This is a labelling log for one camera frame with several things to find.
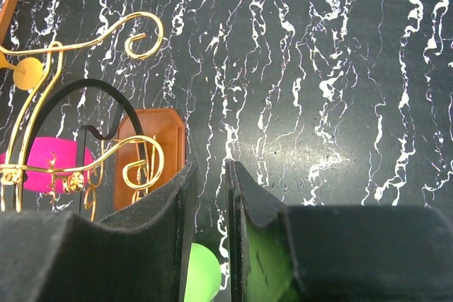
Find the orange yellow wine glass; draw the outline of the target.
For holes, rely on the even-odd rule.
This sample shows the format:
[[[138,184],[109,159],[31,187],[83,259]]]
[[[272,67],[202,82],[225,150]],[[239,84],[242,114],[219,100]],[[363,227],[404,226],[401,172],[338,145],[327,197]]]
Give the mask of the orange yellow wine glass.
[[[13,71],[13,82],[22,91],[29,91],[36,87],[43,75],[43,65],[39,59],[34,57],[27,57],[17,65],[13,65],[1,52],[1,68]]]

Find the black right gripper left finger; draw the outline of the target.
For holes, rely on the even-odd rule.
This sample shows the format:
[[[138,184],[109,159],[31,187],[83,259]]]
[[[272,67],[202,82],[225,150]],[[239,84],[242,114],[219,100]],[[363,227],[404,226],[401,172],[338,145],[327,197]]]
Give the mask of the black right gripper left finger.
[[[197,166],[91,222],[72,211],[1,215],[2,301],[182,301]]]

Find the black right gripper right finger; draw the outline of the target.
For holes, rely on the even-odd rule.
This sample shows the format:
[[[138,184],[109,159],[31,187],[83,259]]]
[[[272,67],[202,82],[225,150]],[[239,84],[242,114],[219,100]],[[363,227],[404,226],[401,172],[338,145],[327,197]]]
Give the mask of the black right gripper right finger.
[[[287,206],[225,165],[233,301],[451,301],[452,225],[417,206]]]

